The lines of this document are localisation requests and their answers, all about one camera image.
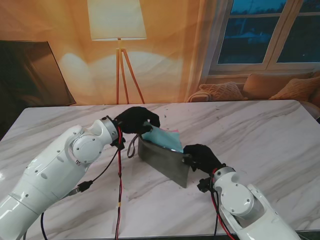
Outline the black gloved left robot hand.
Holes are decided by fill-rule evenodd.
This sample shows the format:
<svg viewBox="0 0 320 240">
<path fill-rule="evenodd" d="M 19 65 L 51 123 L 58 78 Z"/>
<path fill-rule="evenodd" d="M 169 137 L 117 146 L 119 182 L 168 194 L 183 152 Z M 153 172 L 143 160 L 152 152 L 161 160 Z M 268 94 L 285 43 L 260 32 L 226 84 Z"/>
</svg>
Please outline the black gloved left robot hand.
<svg viewBox="0 0 320 240">
<path fill-rule="evenodd" d="M 150 132 L 153 127 L 159 128 L 161 126 L 159 116 L 141 106 L 126 109 L 114 120 L 125 134 L 142 135 Z"/>
</svg>

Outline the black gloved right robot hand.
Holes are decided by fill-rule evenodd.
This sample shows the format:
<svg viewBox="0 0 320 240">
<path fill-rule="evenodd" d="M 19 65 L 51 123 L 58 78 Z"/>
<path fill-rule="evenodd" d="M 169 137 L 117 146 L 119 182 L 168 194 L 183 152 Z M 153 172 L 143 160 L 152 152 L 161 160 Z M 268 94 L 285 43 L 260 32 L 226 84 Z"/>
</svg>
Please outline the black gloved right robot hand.
<svg viewBox="0 0 320 240">
<path fill-rule="evenodd" d="M 183 161 L 190 166 L 192 171 L 201 170 L 212 175 L 217 170 L 226 166 L 221 163 L 212 150 L 203 144 L 186 145 L 183 149 Z"/>
</svg>

